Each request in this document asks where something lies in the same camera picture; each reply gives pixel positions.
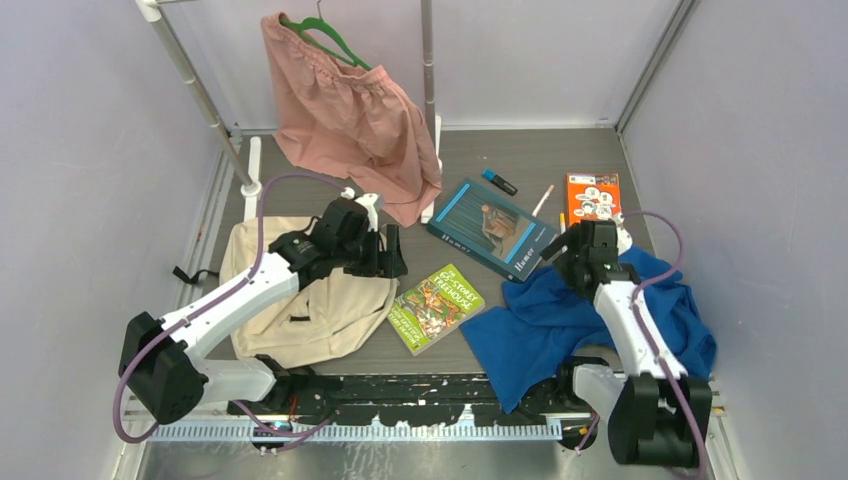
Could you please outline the orange comic paperback book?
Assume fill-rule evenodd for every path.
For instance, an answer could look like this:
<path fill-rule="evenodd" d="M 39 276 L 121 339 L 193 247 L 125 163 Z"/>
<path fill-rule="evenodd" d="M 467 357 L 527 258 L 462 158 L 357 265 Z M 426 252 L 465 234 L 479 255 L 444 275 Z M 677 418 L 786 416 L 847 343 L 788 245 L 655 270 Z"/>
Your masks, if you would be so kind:
<path fill-rule="evenodd" d="M 569 173 L 564 184 L 567 227 L 582 220 L 613 220 L 622 213 L 618 174 Z"/>

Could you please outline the green treehouse paperback book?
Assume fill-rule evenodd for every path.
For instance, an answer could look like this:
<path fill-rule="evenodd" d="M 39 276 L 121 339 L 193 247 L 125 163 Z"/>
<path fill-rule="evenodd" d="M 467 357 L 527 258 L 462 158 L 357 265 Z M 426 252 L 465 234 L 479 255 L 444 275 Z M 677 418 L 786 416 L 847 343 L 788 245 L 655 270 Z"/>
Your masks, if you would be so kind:
<path fill-rule="evenodd" d="M 400 294 L 388 320 L 410 353 L 417 356 L 484 307 L 481 294 L 455 265 L 448 264 Z"/>

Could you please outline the dark blue hardcover book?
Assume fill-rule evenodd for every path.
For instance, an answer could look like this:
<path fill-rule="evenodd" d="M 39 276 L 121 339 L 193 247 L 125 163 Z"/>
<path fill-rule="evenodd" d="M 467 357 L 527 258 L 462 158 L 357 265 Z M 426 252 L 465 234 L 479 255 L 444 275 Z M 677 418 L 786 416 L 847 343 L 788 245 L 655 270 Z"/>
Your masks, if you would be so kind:
<path fill-rule="evenodd" d="M 465 179 L 426 224 L 429 233 L 503 278 L 525 282 L 557 226 L 519 208 L 480 183 Z"/>

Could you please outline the beige canvas backpack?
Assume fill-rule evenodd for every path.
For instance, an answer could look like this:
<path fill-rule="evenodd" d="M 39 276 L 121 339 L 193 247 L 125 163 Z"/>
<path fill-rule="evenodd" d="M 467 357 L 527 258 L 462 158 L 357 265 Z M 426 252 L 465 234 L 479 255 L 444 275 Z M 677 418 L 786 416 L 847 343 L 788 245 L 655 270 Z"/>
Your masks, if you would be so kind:
<path fill-rule="evenodd" d="M 239 359 L 267 355 L 285 368 L 349 355 L 386 319 L 398 286 L 396 279 L 354 277 L 336 269 L 234 331 L 235 354 Z"/>

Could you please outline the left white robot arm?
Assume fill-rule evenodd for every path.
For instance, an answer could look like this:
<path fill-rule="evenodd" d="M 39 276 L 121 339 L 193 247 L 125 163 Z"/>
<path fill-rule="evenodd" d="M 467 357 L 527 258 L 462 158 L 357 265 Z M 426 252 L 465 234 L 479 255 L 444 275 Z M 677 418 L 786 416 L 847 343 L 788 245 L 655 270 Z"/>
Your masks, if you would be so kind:
<path fill-rule="evenodd" d="M 387 317 L 407 273 L 382 198 L 345 194 L 312 218 L 239 224 L 220 285 L 201 299 L 127 325 L 119 388 L 159 425 L 233 400 L 269 413 L 292 397 L 289 368 L 345 356 Z"/>

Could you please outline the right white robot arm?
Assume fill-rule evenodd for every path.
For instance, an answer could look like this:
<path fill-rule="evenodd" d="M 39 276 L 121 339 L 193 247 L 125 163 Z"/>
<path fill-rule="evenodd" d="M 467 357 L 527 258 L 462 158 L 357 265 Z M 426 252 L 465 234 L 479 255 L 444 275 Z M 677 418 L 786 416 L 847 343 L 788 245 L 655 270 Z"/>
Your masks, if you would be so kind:
<path fill-rule="evenodd" d="M 619 257 L 632 242 L 621 222 L 582 220 L 546 247 L 566 284 L 588 299 L 613 339 L 625 376 L 601 363 L 565 363 L 555 384 L 558 403 L 588 404 L 607 425 L 611 454 L 622 465 L 676 468 L 686 479 L 708 473 L 706 434 L 713 393 L 691 376 L 665 343 L 647 306 L 642 279 Z"/>

